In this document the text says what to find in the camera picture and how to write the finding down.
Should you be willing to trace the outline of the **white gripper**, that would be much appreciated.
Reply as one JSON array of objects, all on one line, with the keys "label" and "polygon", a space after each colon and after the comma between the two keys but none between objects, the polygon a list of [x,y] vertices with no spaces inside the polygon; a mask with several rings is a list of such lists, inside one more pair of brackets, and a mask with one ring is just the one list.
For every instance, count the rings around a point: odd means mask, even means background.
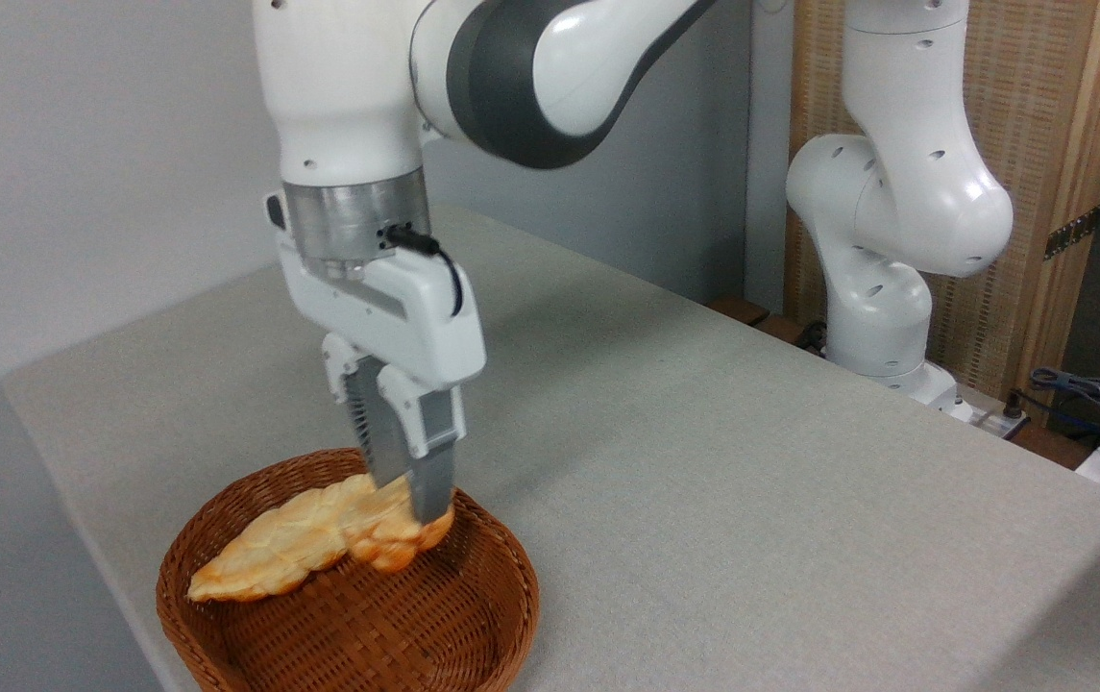
[{"label": "white gripper", "polygon": [[287,231],[282,193],[268,194],[265,211],[292,303],[331,333],[321,345],[331,397],[346,408],[370,476],[377,487],[404,477],[415,518],[439,520],[452,507],[454,446],[466,436],[455,385],[487,359],[468,273],[399,248],[351,277],[321,279]]}]

